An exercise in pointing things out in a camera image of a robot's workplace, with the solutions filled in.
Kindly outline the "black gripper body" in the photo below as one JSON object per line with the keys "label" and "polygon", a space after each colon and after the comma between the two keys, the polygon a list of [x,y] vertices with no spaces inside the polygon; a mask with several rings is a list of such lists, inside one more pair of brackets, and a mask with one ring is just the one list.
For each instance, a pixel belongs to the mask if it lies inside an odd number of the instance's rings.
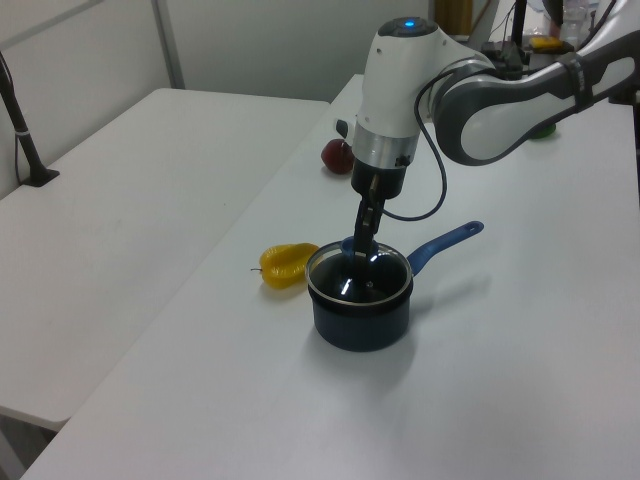
{"label": "black gripper body", "polygon": [[351,186],[363,198],[370,197],[369,192],[374,186],[373,198],[376,201],[386,201],[401,193],[405,174],[405,167],[381,169],[356,160],[351,176]]}

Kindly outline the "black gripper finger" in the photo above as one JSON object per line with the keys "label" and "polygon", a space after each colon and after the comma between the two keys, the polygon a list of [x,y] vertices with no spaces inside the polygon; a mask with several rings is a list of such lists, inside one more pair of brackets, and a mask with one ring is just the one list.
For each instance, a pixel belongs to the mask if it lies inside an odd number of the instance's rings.
{"label": "black gripper finger", "polygon": [[356,215],[353,235],[353,250],[357,254],[361,254],[363,256],[370,255],[373,238],[371,230],[372,219],[373,208],[369,201],[365,197],[362,197]]}
{"label": "black gripper finger", "polygon": [[374,174],[367,190],[367,207],[363,219],[363,253],[370,258],[375,252],[374,237],[378,232],[384,201],[378,197],[380,176]]}

